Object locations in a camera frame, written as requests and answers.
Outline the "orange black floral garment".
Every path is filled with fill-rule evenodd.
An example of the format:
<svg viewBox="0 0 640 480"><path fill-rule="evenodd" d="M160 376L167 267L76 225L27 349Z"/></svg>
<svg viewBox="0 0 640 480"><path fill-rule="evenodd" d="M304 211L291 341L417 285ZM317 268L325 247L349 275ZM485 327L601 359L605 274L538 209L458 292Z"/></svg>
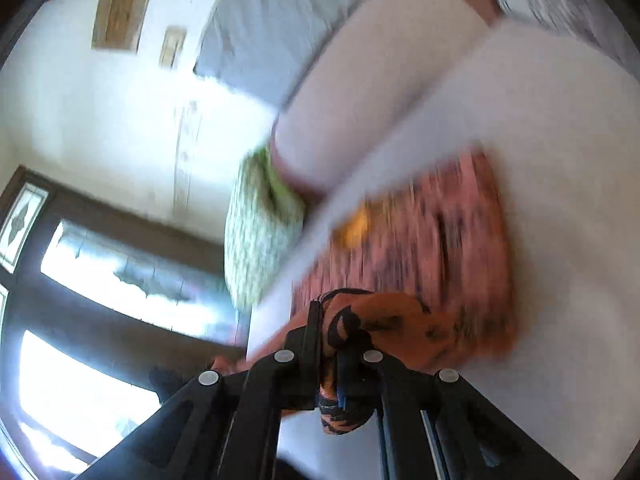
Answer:
<svg viewBox="0 0 640 480"><path fill-rule="evenodd" d="M516 341L506 222L486 155L470 151L363 202L292 291L288 327L323 311L319 411L327 434L372 408L338 402L336 357L358 338L434 373L502 358Z"/></svg>

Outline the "stained glass wooden door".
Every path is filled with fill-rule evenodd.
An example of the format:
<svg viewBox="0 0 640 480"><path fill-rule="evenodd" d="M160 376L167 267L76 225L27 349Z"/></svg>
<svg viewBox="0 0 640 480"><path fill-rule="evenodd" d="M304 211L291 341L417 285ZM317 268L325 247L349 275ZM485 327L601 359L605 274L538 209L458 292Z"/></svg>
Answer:
<svg viewBox="0 0 640 480"><path fill-rule="evenodd" d="M1 193L1 406L38 477L79 474L214 356L245 353L222 248L18 167Z"/></svg>

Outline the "green white patterned pillow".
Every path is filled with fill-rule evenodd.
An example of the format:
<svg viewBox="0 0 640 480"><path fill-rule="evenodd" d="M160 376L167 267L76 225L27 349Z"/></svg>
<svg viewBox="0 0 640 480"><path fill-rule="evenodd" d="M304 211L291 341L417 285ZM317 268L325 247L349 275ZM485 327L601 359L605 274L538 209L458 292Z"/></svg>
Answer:
<svg viewBox="0 0 640 480"><path fill-rule="evenodd" d="M274 168L270 146L239 166L224 224L224 278L235 309L256 307L302 232L306 205Z"/></svg>

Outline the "pink bolster cushion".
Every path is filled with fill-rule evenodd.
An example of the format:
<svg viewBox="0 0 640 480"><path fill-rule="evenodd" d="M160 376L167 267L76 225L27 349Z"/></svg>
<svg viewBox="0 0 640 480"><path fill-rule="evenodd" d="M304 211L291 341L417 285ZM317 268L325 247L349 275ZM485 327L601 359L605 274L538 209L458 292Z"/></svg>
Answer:
<svg viewBox="0 0 640 480"><path fill-rule="evenodd" d="M279 177L322 200L500 16L497 0L363 0L274 125Z"/></svg>

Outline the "light blue pillow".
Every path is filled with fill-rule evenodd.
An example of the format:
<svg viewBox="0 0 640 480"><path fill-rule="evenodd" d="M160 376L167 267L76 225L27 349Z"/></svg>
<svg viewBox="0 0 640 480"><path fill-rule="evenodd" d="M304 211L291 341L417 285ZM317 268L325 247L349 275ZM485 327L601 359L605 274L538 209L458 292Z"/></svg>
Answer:
<svg viewBox="0 0 640 480"><path fill-rule="evenodd" d="M285 107L361 1L216 0L194 74Z"/></svg>

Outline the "striped grey blanket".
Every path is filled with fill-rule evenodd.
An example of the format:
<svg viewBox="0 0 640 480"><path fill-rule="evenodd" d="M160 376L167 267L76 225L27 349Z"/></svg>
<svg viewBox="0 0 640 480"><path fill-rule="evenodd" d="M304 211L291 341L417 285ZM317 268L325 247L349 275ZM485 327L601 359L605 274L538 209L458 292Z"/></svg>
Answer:
<svg viewBox="0 0 640 480"><path fill-rule="evenodd" d="M584 40L639 76L639 11L628 0L497 0L510 18Z"/></svg>

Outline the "beige wall switch plate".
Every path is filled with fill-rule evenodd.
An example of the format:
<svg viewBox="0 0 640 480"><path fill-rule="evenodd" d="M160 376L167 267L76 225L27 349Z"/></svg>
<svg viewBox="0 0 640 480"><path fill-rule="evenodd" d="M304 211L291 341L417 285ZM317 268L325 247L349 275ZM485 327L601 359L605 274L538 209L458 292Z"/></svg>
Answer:
<svg viewBox="0 0 640 480"><path fill-rule="evenodd" d="M168 26L165 32L158 65L163 68L173 68L182 52L186 40L186 29L181 26Z"/></svg>

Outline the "framed wall picture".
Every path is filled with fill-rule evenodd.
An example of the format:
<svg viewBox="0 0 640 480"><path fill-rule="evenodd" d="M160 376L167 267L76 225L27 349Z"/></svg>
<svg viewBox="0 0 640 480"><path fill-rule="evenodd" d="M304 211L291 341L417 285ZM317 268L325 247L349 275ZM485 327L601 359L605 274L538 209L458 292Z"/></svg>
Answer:
<svg viewBox="0 0 640 480"><path fill-rule="evenodd" d="M137 52L149 0L99 0L91 47Z"/></svg>

